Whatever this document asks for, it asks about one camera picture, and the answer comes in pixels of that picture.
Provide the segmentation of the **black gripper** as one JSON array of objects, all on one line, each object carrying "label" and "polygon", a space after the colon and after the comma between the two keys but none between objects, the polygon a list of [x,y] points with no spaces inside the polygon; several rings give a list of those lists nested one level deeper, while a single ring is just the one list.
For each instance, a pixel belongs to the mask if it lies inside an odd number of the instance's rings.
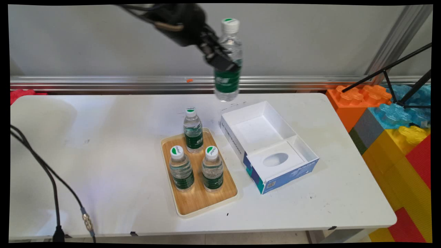
[{"label": "black gripper", "polygon": [[205,24],[205,12],[199,4],[165,4],[153,11],[153,24],[182,47],[197,45],[214,69],[221,72],[240,69],[240,64],[234,62],[219,44],[215,31]]}]

